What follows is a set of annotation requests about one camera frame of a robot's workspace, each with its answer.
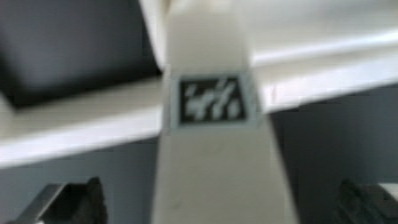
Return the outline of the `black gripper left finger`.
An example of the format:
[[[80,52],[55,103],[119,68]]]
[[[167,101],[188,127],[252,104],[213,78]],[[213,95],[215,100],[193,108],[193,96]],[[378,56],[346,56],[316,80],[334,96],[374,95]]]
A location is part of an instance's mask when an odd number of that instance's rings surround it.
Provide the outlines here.
[[[44,186],[14,224],[106,224],[106,203],[97,177],[83,183]]]

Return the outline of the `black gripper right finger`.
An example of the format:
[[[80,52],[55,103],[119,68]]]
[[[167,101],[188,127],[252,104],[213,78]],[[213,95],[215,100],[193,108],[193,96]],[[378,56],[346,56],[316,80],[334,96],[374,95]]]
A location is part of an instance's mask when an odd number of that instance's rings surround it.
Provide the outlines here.
[[[398,224],[398,183],[341,181],[332,224]]]

